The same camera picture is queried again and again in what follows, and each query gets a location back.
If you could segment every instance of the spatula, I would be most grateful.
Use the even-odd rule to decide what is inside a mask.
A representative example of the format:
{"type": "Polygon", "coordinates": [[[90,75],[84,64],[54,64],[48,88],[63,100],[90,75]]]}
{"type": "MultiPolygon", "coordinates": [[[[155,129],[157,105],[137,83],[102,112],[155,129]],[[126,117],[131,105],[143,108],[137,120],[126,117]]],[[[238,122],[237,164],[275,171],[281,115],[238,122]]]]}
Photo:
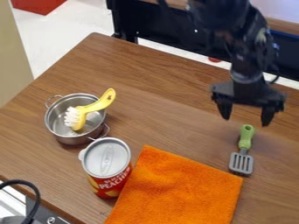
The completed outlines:
{"type": "Polygon", "coordinates": [[[240,152],[233,152],[229,162],[229,169],[239,175],[250,175],[254,170],[254,158],[247,155],[251,148],[251,140],[254,137],[254,127],[243,125],[240,129],[240,152]]]}

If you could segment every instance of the green spatula handle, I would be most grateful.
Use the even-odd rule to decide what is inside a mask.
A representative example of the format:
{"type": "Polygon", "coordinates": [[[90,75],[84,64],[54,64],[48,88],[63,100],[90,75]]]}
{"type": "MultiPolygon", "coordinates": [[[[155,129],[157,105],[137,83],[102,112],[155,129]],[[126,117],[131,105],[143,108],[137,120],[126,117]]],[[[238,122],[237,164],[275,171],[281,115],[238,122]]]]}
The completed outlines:
{"type": "Polygon", "coordinates": [[[245,124],[240,129],[239,148],[250,150],[251,140],[254,137],[254,126],[245,124]]]}

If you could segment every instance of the brush bristles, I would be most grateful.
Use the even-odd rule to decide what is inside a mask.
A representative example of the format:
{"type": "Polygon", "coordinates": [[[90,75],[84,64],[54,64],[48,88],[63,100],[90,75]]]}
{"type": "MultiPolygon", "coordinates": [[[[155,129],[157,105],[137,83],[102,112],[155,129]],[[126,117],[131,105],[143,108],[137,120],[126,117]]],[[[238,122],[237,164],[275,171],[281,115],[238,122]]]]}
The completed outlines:
{"type": "Polygon", "coordinates": [[[76,108],[69,107],[65,115],[65,125],[67,127],[74,127],[80,120],[80,111],[76,108]]]}

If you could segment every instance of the metal pot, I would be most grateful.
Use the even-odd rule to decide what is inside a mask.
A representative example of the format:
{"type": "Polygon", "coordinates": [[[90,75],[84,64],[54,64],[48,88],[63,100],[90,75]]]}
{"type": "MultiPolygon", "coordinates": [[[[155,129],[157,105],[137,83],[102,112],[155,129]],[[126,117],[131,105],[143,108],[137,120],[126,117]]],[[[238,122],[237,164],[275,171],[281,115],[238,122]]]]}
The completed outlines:
{"type": "Polygon", "coordinates": [[[91,94],[69,94],[66,96],[55,95],[45,102],[47,111],[45,113],[45,126],[55,135],[57,140],[63,144],[85,144],[96,138],[105,129],[106,110],[96,111],[87,115],[87,123],[79,131],[73,131],[65,126],[64,117],[68,107],[86,106],[96,102],[98,97],[91,94]],[[60,98],[49,106],[54,98],[60,98]]]}

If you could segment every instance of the orange cloth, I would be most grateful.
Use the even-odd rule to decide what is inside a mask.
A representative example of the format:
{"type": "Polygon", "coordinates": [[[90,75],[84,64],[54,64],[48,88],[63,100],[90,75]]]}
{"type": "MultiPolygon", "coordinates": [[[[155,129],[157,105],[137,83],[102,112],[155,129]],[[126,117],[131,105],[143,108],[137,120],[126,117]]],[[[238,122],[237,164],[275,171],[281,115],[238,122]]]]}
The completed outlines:
{"type": "Polygon", "coordinates": [[[243,179],[144,146],[106,224],[227,224],[243,179]]]}

